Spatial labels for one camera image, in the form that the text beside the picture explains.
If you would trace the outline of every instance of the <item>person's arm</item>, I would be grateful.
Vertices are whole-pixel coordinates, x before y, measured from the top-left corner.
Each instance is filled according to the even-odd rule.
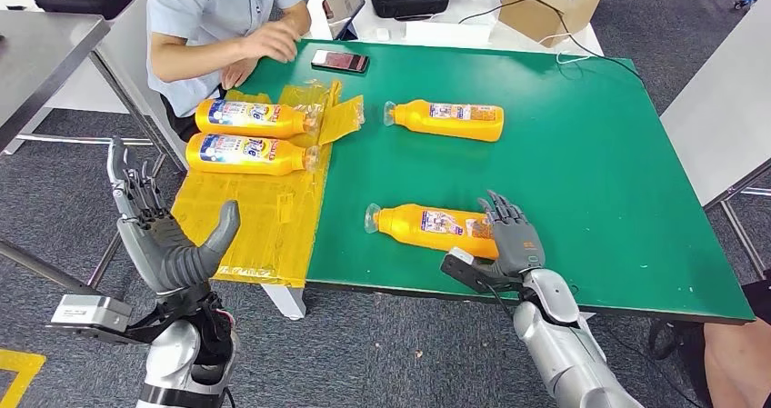
[[[275,0],[275,2],[284,12],[284,16],[278,22],[269,22],[263,25],[263,28],[276,24],[285,25],[295,33],[295,39],[299,39],[300,35],[308,32],[311,26],[311,15],[308,13],[308,7],[304,0]],[[294,43],[292,43],[292,51],[291,58],[288,60],[279,59],[278,61],[286,63],[287,61],[294,60],[297,54],[297,48]],[[255,70],[258,60],[259,58],[245,58],[225,67],[220,77],[224,89],[229,90],[233,87],[241,86]]]
[[[195,78],[246,58],[295,58],[299,35],[288,25],[265,24],[247,37],[210,45],[188,46],[201,25],[209,0],[147,0],[150,66],[162,81]]]
[[[280,22],[285,22],[298,35],[305,35],[311,29],[311,14],[308,12],[308,5],[305,1],[300,1],[284,9],[284,17]]]
[[[280,22],[265,24],[246,37],[200,46],[188,46],[182,37],[152,33],[150,63],[155,76],[171,83],[210,74],[247,58],[268,56],[286,63],[295,59],[298,38],[292,27]]]

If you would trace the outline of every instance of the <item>person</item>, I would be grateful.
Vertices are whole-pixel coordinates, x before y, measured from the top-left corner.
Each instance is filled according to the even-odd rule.
[[[715,408],[771,408],[771,281],[742,289],[756,320],[705,323],[686,337],[681,357],[699,399]]]
[[[274,4],[283,16],[271,22]],[[261,58],[293,61],[309,28],[303,0],[147,0],[147,82],[187,142],[200,102],[241,85]]]

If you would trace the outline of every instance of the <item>smartphone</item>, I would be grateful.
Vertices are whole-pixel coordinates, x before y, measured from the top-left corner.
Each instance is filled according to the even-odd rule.
[[[368,56],[324,50],[315,51],[314,59],[311,61],[314,69],[335,69],[356,74],[362,74],[367,65],[369,65]]]

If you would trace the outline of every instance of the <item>bottle label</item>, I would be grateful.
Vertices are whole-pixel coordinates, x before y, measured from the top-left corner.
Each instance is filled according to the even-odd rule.
[[[217,99],[209,108],[209,123],[228,126],[272,126],[278,119],[280,106]]]
[[[463,227],[454,216],[441,211],[424,210],[420,229],[429,233],[463,235]]]
[[[474,238],[494,238],[493,225],[486,217],[482,220],[466,219],[466,234]]]
[[[435,119],[492,121],[496,119],[496,109],[489,105],[430,104],[428,116]]]
[[[275,158],[278,140],[209,134],[201,143],[201,159],[215,163],[267,163]]]

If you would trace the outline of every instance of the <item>yellow tape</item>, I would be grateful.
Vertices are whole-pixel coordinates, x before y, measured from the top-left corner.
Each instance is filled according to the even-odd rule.
[[[341,84],[285,87],[279,104],[322,107],[323,119],[340,96]],[[266,95],[233,93],[228,100],[271,103]],[[290,139],[308,147],[317,140],[310,134]],[[253,284],[281,284],[304,287],[321,213],[326,170],[332,146],[320,149],[313,173],[294,172],[285,176],[264,174],[207,174],[190,171],[176,195],[172,214],[182,229],[201,244],[215,227],[220,206],[235,199],[241,214],[241,228],[220,263],[215,279]]]
[[[325,115],[318,136],[319,144],[328,144],[358,131],[364,123],[364,97],[356,96],[333,106]]]
[[[45,357],[37,353],[0,349],[0,370],[16,372],[16,378],[0,400],[0,408],[16,408],[43,363]]]

